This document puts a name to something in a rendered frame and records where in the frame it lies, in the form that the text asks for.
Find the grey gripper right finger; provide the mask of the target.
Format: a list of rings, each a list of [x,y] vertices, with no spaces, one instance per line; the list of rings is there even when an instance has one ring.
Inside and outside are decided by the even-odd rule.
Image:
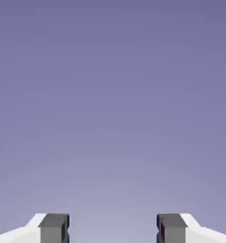
[[[190,213],[157,214],[156,243],[226,243],[226,234],[202,227]]]

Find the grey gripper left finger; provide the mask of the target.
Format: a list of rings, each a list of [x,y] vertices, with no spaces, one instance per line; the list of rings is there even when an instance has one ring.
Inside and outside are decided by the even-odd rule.
[[[23,227],[0,234],[0,243],[70,243],[69,214],[36,213]]]

